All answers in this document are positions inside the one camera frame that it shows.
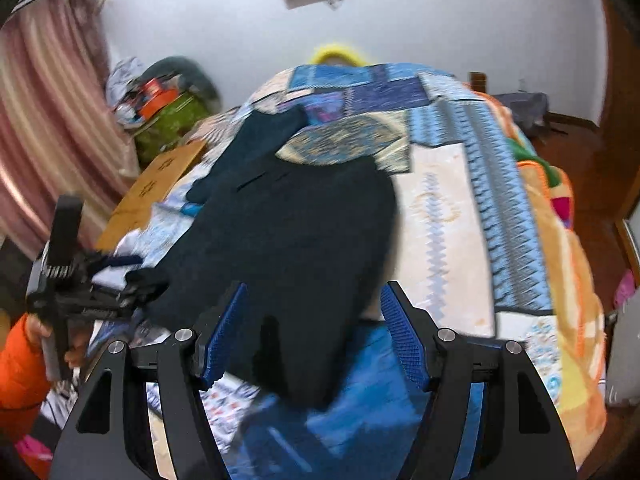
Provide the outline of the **left hand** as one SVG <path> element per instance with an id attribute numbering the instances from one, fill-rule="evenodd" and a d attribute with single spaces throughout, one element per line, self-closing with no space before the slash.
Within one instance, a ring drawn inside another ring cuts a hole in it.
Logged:
<path id="1" fill-rule="evenodd" d="M 30 345 L 40 349 L 43 338 L 52 335 L 52 328 L 43 323 L 37 315 L 29 314 L 25 321 L 25 334 Z M 64 356 L 64 360 L 70 368 L 84 366 L 91 335 L 91 326 L 76 324 L 70 328 L 70 348 Z"/>

